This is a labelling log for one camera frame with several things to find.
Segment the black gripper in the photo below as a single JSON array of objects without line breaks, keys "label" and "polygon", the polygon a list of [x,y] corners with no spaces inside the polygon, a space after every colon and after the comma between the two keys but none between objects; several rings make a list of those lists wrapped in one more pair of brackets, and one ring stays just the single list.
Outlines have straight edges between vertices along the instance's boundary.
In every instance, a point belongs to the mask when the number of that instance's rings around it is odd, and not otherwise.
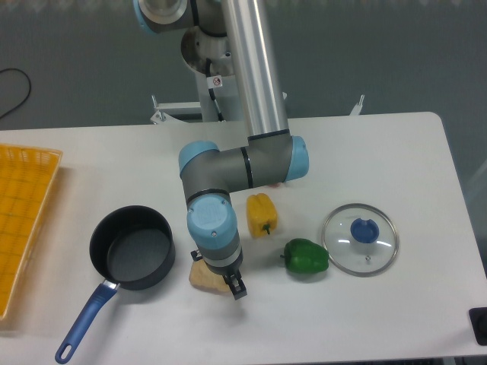
[{"label": "black gripper", "polygon": [[243,262],[242,258],[238,258],[230,265],[215,266],[203,260],[208,269],[220,276],[223,276],[224,282],[229,287],[235,300],[239,300],[247,295],[247,288],[241,277],[240,266]]}]

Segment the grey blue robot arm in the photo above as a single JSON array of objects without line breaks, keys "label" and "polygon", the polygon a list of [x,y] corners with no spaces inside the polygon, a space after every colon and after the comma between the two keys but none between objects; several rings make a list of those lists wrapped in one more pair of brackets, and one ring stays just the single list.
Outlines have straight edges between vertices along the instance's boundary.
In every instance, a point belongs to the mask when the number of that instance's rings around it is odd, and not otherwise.
[{"label": "grey blue robot arm", "polygon": [[275,55],[261,1],[136,1],[139,24],[151,33],[184,30],[181,53],[193,72],[204,121],[243,118],[248,143],[222,151],[195,141],[179,154],[187,227],[203,260],[235,299],[247,290],[239,271],[243,250],[232,192],[307,174],[301,137],[289,132]]}]

